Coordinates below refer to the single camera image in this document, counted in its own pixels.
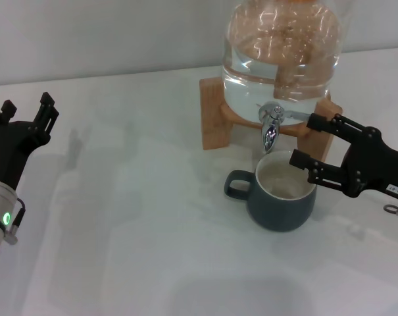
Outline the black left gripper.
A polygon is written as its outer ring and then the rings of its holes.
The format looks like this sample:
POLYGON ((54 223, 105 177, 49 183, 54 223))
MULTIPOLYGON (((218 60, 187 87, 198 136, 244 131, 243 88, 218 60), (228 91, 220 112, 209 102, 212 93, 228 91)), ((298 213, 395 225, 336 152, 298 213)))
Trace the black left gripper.
POLYGON ((55 101, 49 93, 42 94, 40 103, 33 122, 9 123, 16 113, 16 107, 11 100, 6 100, 1 107, 0 182, 13 190, 18 186, 31 153, 50 141, 50 133, 59 116, 55 101))

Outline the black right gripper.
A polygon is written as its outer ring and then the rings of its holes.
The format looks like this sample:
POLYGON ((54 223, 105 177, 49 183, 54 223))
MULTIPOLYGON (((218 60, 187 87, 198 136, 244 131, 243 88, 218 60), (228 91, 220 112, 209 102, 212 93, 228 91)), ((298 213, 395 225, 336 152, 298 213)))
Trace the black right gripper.
POLYGON ((341 168, 313 159, 294 149, 289 164, 308 170, 307 181, 357 198, 365 190, 376 190, 398 199, 398 151, 388 147, 381 132, 335 114, 328 119, 311 114, 307 128, 333 134, 350 143, 341 168))

